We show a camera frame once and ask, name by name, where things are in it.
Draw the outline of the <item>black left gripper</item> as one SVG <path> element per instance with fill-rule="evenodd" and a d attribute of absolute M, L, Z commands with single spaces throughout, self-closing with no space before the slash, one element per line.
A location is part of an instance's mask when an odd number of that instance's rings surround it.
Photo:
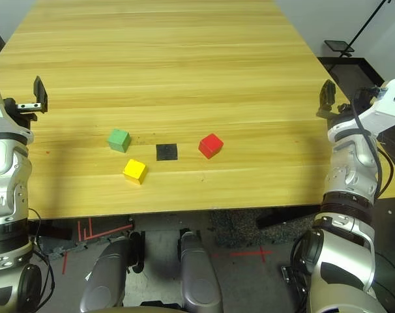
<path fill-rule="evenodd" d="M 36 112 L 48 111 L 48 94 L 40 76 L 36 76 L 33 83 L 34 103 L 18 104 L 13 98 L 5 98 L 5 110 L 15 121 L 37 121 Z"/>

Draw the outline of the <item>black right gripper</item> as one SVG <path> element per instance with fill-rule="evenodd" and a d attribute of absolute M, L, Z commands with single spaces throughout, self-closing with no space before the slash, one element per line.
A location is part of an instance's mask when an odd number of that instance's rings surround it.
<path fill-rule="evenodd" d="M 335 103 L 336 86 L 333 81 L 326 80 L 319 93 L 319 108 L 316 113 L 317 117 L 330 118 L 327 120 L 328 126 L 336 126 L 337 124 L 354 119 L 353 109 L 357 115 L 369 109 L 371 101 L 377 96 L 378 87 L 364 87 L 357 89 L 350 103 L 337 105 L 338 113 L 332 112 L 332 105 Z"/>

